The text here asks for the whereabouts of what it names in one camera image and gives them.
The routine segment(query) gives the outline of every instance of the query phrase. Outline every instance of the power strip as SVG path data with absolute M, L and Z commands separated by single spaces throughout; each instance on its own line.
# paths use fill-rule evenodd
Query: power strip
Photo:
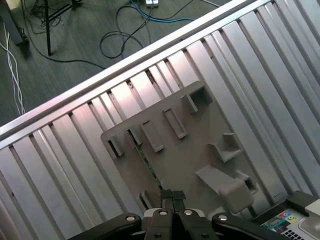
M 159 5 L 159 0 L 145 0 L 145 5 L 148 8 L 156 8 Z

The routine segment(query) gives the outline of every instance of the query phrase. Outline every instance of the tripod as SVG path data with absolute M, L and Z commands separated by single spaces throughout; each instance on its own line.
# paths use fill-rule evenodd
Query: tripod
M 45 17 L 45 31 L 46 31 L 46 46 L 48 55 L 51 56 L 51 39 L 50 39 L 50 23 L 62 15 L 64 12 L 71 8 L 77 8 L 81 6 L 82 0 L 71 0 L 70 3 L 67 3 L 60 7 L 57 11 L 49 15 L 49 4 L 48 0 L 44 0 L 44 17 Z

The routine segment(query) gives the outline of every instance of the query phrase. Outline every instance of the cable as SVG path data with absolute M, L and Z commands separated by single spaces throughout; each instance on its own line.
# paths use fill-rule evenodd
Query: cable
M 2 45 L 2 43 L 0 42 L 0 46 L 7 52 L 7 60 L 8 60 L 8 65 L 11 71 L 11 75 L 12 75 L 12 83 L 13 83 L 13 97 L 14 97 L 14 102 L 16 105 L 16 108 L 18 110 L 19 115 L 21 116 L 22 114 L 25 114 L 25 108 L 23 105 L 23 95 L 22 95 L 22 91 L 20 89 L 20 83 L 19 83 L 19 72 L 18 72 L 18 63 L 17 60 L 15 58 L 15 56 L 12 54 L 12 52 L 10 52 L 9 50 L 9 39 L 10 39 L 10 34 L 7 34 L 7 30 L 6 30 L 6 25 L 3 23 L 3 28 L 4 28 L 4 34 L 5 34 L 5 42 L 6 42 L 6 47 L 4 45 Z M 11 57 L 13 58 L 14 62 L 15 62 L 15 73 L 13 71 L 13 65 L 11 62 Z M 17 98 L 18 101 L 20 103 L 20 107 L 18 106 L 17 100 L 16 100 L 16 87 L 17 87 Z
M 42 52 L 40 52 L 40 50 L 36 47 L 34 41 L 32 40 L 31 38 L 31 35 L 30 35 L 30 31 L 29 31 L 29 28 L 28 28 L 28 24 L 27 24 L 27 20 L 26 20 L 26 13 L 25 13 L 25 7 L 26 6 L 26 0 L 20 0 L 21 2 L 21 7 L 22 7 L 22 15 L 23 15 L 23 20 L 24 20 L 24 24 L 25 24 L 25 27 L 26 27 L 26 32 L 29 36 L 29 40 L 30 42 L 32 43 L 33 47 L 35 48 L 35 50 L 42 56 L 44 57 L 45 59 L 48 59 L 50 61 L 53 61 L 53 62 L 56 62 L 56 63 L 86 63 L 86 64 L 91 64 L 91 65 L 94 65 L 100 69 L 106 69 L 105 67 L 103 66 L 100 66 L 96 63 L 93 63 L 93 62 L 90 62 L 90 61 L 87 61 L 87 60 L 82 60 L 82 59 L 73 59 L 73 60 L 58 60 L 58 59 L 54 59 L 54 58 L 51 58 L 51 57 L 48 57 L 46 55 L 44 55 Z
M 181 12 L 185 7 L 187 7 L 189 4 L 191 4 L 193 1 L 194 0 L 190 0 L 184 7 L 182 7 L 173 16 L 166 17 L 166 18 L 158 18 L 158 17 L 153 17 L 153 16 L 148 15 L 138 5 L 136 5 L 133 0 L 130 0 L 131 4 L 134 6 L 135 10 L 137 10 L 142 16 L 144 16 L 145 18 L 148 18 L 150 21 L 158 22 L 158 23 L 176 23 L 176 22 L 181 22 L 181 21 L 194 21 L 193 18 L 187 18 L 187 17 L 171 19 L 172 17 L 176 16 L 179 12 Z
M 149 20 L 149 17 L 147 17 L 147 18 L 145 18 L 145 19 L 142 18 L 142 19 L 144 19 L 143 23 L 142 23 L 135 31 L 133 31 L 133 33 L 131 33 L 131 34 L 126 33 L 126 32 L 123 32 L 123 31 L 120 31 L 120 26 L 119 26 L 119 23 L 118 23 L 118 16 L 119 16 L 120 11 L 121 11 L 122 9 L 126 9 L 126 8 L 135 9 L 135 8 L 132 7 L 132 6 L 122 6 L 122 7 L 120 7 L 120 8 L 117 10 L 116 15 L 115 15 L 115 18 L 116 18 L 117 27 L 118 27 L 119 31 L 107 32 L 107 33 L 101 38 L 101 40 L 100 40 L 100 43 L 99 43 L 100 51 L 101 51 L 101 53 L 102 53 L 106 58 L 108 58 L 108 59 L 116 59 L 116 58 L 118 58 L 119 56 L 122 56 L 123 52 L 125 51 L 126 43 L 127 43 L 127 41 L 128 41 L 129 39 L 135 40 L 135 41 L 140 45 L 140 47 L 141 47 L 142 49 L 144 48 L 144 46 L 141 44 L 141 42 L 139 42 L 139 40 L 138 40 L 136 37 L 134 37 L 133 35 L 134 35 L 135 33 L 137 33 L 139 30 L 141 30 L 144 26 L 147 25 L 147 22 L 148 22 L 148 20 Z M 122 46 L 121 46 L 121 49 L 120 49 L 120 53 L 119 53 L 119 54 L 117 54 L 117 55 L 115 55 L 115 56 L 110 56 L 110 55 L 107 55 L 107 54 L 103 51 L 102 44 L 103 44 L 103 42 L 104 42 L 104 40 L 105 40 L 106 38 L 111 37 L 111 36 L 115 36 L 115 35 L 122 36 Z
M 213 6 L 217 7 L 217 8 L 220 8 L 220 7 L 221 7 L 220 5 L 218 5 L 218 4 L 214 3 L 214 2 L 210 2 L 210 1 L 208 1 L 208 0 L 200 0 L 200 1 L 205 2 L 205 3 L 207 3 L 207 4 L 211 4 L 211 5 L 213 5 Z
M 53 6 L 60 5 L 60 4 L 65 4 L 66 1 L 59 1 L 57 3 L 54 3 L 49 7 L 49 10 L 55 11 L 58 10 L 59 7 L 54 8 Z M 26 12 L 28 13 L 28 22 L 30 23 L 31 26 L 31 31 L 33 34 L 38 35 L 38 34 L 44 34 L 46 33 L 46 30 L 43 29 L 46 26 L 46 18 L 45 18 L 45 4 L 39 4 L 39 0 L 35 0 L 33 6 L 27 7 L 25 6 Z M 40 21 L 40 24 L 35 23 L 32 21 L 32 19 L 36 19 Z M 56 27 L 59 23 L 61 22 L 61 17 L 57 17 L 53 22 L 50 23 L 51 27 Z M 41 29 L 41 31 L 35 31 L 34 27 L 37 27 L 38 29 Z
M 109 58 L 109 59 L 115 59 L 115 58 L 118 58 L 119 56 L 123 56 L 123 52 L 125 50 L 125 46 L 126 46 L 126 43 L 129 39 L 133 39 L 135 40 L 136 42 L 138 42 L 138 44 L 141 46 L 141 48 L 143 48 L 142 44 L 133 37 L 133 35 L 138 32 L 140 29 L 142 29 L 144 26 L 146 26 L 147 28 L 147 31 L 148 31 L 148 35 L 149 35 L 149 44 L 151 44 L 151 36 L 150 36 L 150 31 L 148 29 L 148 26 L 147 26 L 147 23 L 148 21 L 153 21 L 153 22 L 160 22 L 160 23 L 175 23 L 175 22 L 180 22 L 180 21 L 193 21 L 192 18 L 175 18 L 175 19 L 172 19 L 173 17 L 175 17 L 178 13 L 180 13 L 184 8 L 186 8 L 188 5 L 190 5 L 194 0 L 190 0 L 186 5 L 184 5 L 182 8 L 180 8 L 175 14 L 173 14 L 172 16 L 170 17 L 166 17 L 166 18 L 157 18 L 157 17 L 153 17 L 151 16 L 152 14 L 152 11 L 153 11 L 153 7 L 151 8 L 149 14 L 145 13 L 144 11 L 141 10 L 141 8 L 134 3 L 133 0 L 130 0 L 130 3 L 133 5 L 133 6 L 122 6 L 120 7 L 117 12 L 116 12 L 116 15 L 115 15 L 115 19 L 116 19 L 116 24 L 117 24 L 117 28 L 118 28 L 118 31 L 111 31 L 111 32 L 108 32 L 106 33 L 100 40 L 100 43 L 99 43 L 99 47 L 100 47 L 100 51 L 101 53 L 106 57 L 106 58 Z M 120 29 L 120 26 L 119 26 L 119 22 L 118 22 L 118 16 L 119 16 L 119 13 L 122 9 L 134 9 L 136 10 L 142 17 L 142 19 L 145 19 L 143 24 L 140 25 L 133 33 L 131 34 L 128 34 L 128 33 L 125 33 L 125 32 L 122 32 L 121 29 Z M 115 56 L 110 56 L 110 55 L 107 55 L 103 49 L 102 49 L 102 44 L 104 42 L 104 40 L 108 37 L 111 37 L 111 36 L 115 36 L 115 35 L 119 35 L 119 36 L 122 36 L 122 46 L 121 46 L 121 49 L 120 49 L 120 52 L 119 54 L 115 55 Z

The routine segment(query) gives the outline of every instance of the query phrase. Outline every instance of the electronic device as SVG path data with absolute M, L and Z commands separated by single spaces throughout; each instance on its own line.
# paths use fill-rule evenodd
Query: electronic device
M 297 191 L 253 222 L 292 240 L 319 240 L 319 199 Z
M 145 4 L 148 8 L 155 8 L 159 5 L 159 0 L 145 0 Z

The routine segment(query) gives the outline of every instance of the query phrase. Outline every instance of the metal bolt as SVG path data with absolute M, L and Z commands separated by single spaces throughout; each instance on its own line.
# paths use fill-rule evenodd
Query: metal bolt
M 207 239 L 209 237 L 209 234 L 206 232 L 201 233 L 201 237 L 203 237 L 204 239 Z
M 156 239 L 159 239 L 159 238 L 162 237 L 161 233 L 155 233 L 153 236 L 154 236 Z
M 134 221 L 135 219 L 136 219 L 135 216 L 127 216 L 126 217 L 126 220 L 129 221 L 129 222 Z
M 185 210 L 185 211 L 184 211 L 184 214 L 185 214 L 185 215 L 191 215 L 191 214 L 192 214 L 192 211 L 190 211 L 190 210 Z
M 221 221 L 227 221 L 228 217 L 225 216 L 225 215 L 220 215 L 220 216 L 218 216 L 218 219 L 221 220 Z

